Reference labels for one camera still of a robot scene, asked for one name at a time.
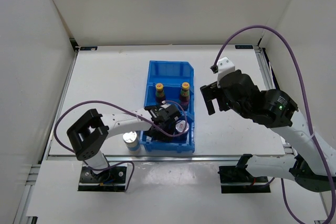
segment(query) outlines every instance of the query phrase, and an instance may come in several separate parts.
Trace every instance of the white floor panel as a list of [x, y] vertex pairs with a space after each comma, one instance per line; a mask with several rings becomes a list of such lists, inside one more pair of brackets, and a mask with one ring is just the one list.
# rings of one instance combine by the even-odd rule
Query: white floor panel
[[[27, 215], [38, 224], [292, 223], [280, 180], [266, 194], [221, 194], [219, 162], [136, 162], [126, 193], [77, 191], [81, 162], [44, 161]], [[286, 180], [289, 205], [305, 223], [326, 218], [320, 195]]]
[[[195, 153], [193, 155], [283, 155], [280, 137], [252, 120], [241, 118], [233, 111], [217, 112], [209, 116], [200, 87], [216, 81], [209, 67], [220, 45], [214, 46], [103, 46], [97, 51], [79, 51], [62, 113], [86, 100], [104, 100], [128, 110], [143, 107], [150, 60], [188, 61], [194, 68], [195, 87]], [[251, 76], [259, 89], [265, 89], [253, 49], [228, 46], [223, 56], [229, 57], [236, 69]], [[60, 139], [68, 146], [66, 130], [88, 109], [99, 113], [119, 113], [101, 104], [77, 108], [64, 118], [58, 128]], [[105, 141], [102, 149], [107, 155], [130, 155], [122, 136]], [[73, 155], [53, 141], [50, 155]], [[175, 152], [145, 152], [138, 155], [178, 155]]]

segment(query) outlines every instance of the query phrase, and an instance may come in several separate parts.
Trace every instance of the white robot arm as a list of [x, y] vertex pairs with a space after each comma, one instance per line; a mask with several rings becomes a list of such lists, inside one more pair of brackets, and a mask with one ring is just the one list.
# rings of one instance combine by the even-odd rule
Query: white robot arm
[[100, 151], [106, 139], [126, 132], [144, 131], [147, 136], [166, 142], [171, 137], [158, 131], [153, 124], [172, 135], [174, 123], [181, 116], [178, 108], [169, 104], [147, 106], [131, 113], [137, 116], [99, 114], [96, 109], [81, 116], [67, 131], [77, 160], [84, 161], [98, 176], [109, 166]]
[[[325, 167], [309, 133], [307, 120], [297, 104], [281, 90], [259, 91], [249, 75], [235, 70], [227, 58], [217, 63], [217, 81], [201, 87], [209, 115], [215, 113], [212, 100], [220, 111], [234, 110], [246, 119], [264, 125], [282, 136], [298, 156], [258, 157], [244, 154], [236, 168], [246, 176], [272, 176], [296, 181], [311, 191], [330, 190]], [[315, 133], [336, 182], [336, 150]]]

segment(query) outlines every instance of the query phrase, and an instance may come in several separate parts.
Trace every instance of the white wall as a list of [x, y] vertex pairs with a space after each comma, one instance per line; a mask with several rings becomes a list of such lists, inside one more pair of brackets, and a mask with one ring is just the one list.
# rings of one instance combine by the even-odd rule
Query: white wall
[[[336, 148], [336, 0], [292, 0], [277, 29], [298, 59], [314, 126]], [[280, 87], [303, 110], [297, 74], [285, 47], [272, 37], [266, 48]], [[323, 195], [330, 204], [330, 192]]]
[[0, 220], [12, 223], [73, 58], [51, 0], [0, 0]]
[[[276, 27], [290, 0], [54, 0], [79, 45], [220, 44]], [[233, 42], [258, 43], [262, 30]]]

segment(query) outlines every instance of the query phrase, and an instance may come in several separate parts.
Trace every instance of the blue tray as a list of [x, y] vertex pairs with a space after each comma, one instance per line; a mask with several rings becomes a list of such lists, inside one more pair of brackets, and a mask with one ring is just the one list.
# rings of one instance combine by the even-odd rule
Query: blue tray
[[162, 83], [167, 100], [179, 102], [181, 86], [183, 82], [190, 84], [190, 101], [186, 110], [189, 132], [186, 141], [181, 142], [179, 137], [173, 138], [170, 143], [163, 143], [140, 135], [140, 144], [143, 144], [146, 151], [152, 150], [189, 152], [195, 151], [194, 141], [194, 69], [186, 61], [153, 61], [149, 62], [148, 78], [146, 85], [146, 96], [144, 106], [155, 105], [155, 85]]

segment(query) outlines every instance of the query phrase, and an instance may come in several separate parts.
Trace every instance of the bottle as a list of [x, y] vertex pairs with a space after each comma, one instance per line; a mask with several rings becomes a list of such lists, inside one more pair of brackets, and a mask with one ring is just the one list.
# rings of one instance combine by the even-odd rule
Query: bottle
[[155, 101], [158, 104], [161, 104], [163, 101], [166, 100], [166, 95], [164, 94], [164, 90], [163, 90], [163, 84], [162, 83], [157, 83], [155, 85]]
[[190, 85], [188, 82], [182, 83], [181, 93], [180, 93], [180, 105], [181, 107], [186, 110], [189, 106], [190, 100], [190, 92], [189, 92]]

